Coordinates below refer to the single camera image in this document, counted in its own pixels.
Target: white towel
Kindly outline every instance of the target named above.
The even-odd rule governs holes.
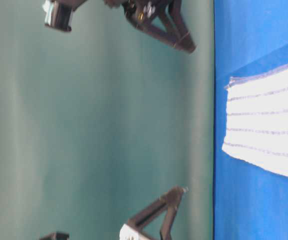
[[[223,151],[288,176],[288,64],[261,75],[232,77],[227,91]]]

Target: robotic arm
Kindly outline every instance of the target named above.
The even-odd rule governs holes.
[[[87,0],[46,0],[45,25],[64,32],[71,31],[72,13]],[[172,46],[192,53],[196,46],[180,14],[182,0],[104,0],[110,8],[124,8],[126,19],[138,30]],[[152,22],[159,18],[166,31]]]

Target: green wall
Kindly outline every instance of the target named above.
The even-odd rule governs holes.
[[[181,185],[173,239],[210,240],[212,1],[183,1],[192,55],[100,0],[76,12],[72,33],[53,31],[42,3],[0,0],[0,239],[118,239],[128,217]]]

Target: striped towel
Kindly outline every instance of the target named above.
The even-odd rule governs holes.
[[[288,64],[227,86],[223,151],[288,176]]]

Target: blue cloth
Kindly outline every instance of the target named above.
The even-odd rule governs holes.
[[[288,177],[221,150],[229,77],[288,63],[288,0],[215,0],[215,240],[288,239]]]

